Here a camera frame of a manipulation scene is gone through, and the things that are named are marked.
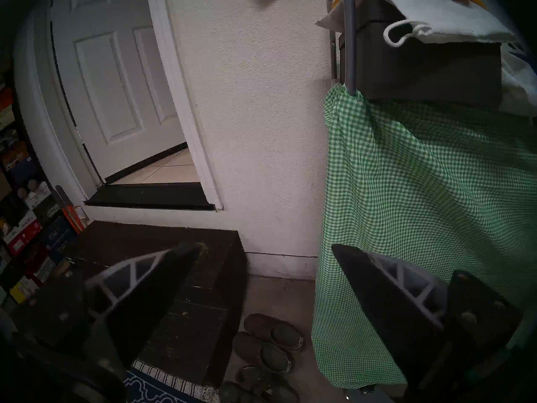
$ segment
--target green checkered bag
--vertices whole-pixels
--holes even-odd
[[[335,86],[312,339],[321,372],[356,389],[404,377],[362,312],[334,243],[449,281],[479,277],[516,305],[537,284],[537,132],[516,115],[371,103]]]

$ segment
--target metal pole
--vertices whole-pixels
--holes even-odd
[[[355,0],[343,0],[345,10],[345,87],[356,95],[356,8]]]
[[[326,12],[332,10],[332,0],[326,0]],[[336,59],[336,32],[330,30],[330,69],[331,78],[337,80],[337,59]]]

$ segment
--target tile floor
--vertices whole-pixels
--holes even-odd
[[[305,348],[294,354],[295,368],[285,376],[303,403],[344,403],[343,389],[333,387],[317,368],[311,332],[315,282],[250,276],[244,299],[242,321],[250,313],[263,313],[292,323],[306,336]],[[231,354],[225,380],[235,381],[235,373],[247,363]]]
[[[132,185],[139,183],[180,183],[199,182],[189,149],[184,149],[143,169],[122,177],[113,185]]]

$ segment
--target white paneled door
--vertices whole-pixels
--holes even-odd
[[[53,0],[65,96],[102,178],[185,142],[147,0]]]

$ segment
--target concrete floor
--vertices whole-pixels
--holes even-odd
[[[310,336],[314,300],[314,281],[250,276],[242,321],[251,313],[263,313],[292,323],[305,335],[304,349],[293,354],[295,368],[285,375],[285,379],[300,395],[301,403],[348,402],[343,389],[333,387],[317,368]],[[240,330],[244,330],[242,321]],[[224,379],[235,381],[236,372],[245,365],[245,361],[232,353]]]

